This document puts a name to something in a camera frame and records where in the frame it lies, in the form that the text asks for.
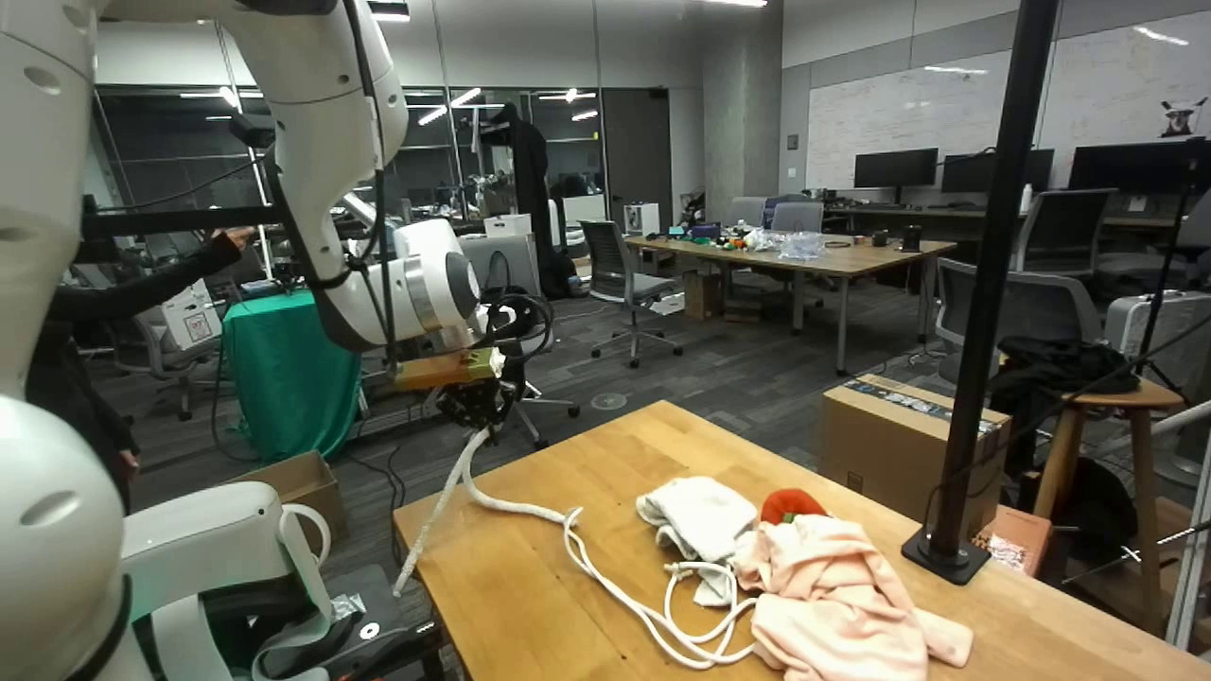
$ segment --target gray carpet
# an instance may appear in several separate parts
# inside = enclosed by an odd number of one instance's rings
[[[873,366],[890,354],[916,348],[916,299],[897,286],[861,285],[852,291],[852,369]],[[550,440],[575,434],[607,425],[627,408],[650,401],[685,403],[791,463],[810,464],[810,434],[821,389],[835,377],[832,369],[832,306],[814,306],[806,329],[791,333],[782,318],[717,318],[680,320],[670,318],[670,337],[685,354],[670,354],[662,344],[642,348],[642,366],[625,366],[617,344],[602,358],[591,354],[625,315],[596,299],[559,299],[558,344],[531,362],[531,377],[550,397],[570,397],[583,403],[578,421],[563,412],[536,412],[550,425]],[[173,500],[192,487],[230,482],[256,463],[230,456],[230,401],[220,401],[220,426],[211,426],[211,389],[192,389],[192,421],[179,421],[179,382],[149,369],[112,369],[95,358],[97,389],[136,421],[144,447],[144,473],[136,476],[133,503],[149,507]],[[386,434],[360,434],[333,470],[348,512],[343,537],[336,541],[324,571],[340,575],[364,565],[380,565],[395,575],[389,507],[435,493],[469,432],[443,425],[432,403],[386,403],[400,426]],[[509,425],[478,470],[491,470],[526,456],[531,434]],[[410,622],[428,615],[420,590],[404,598]]]

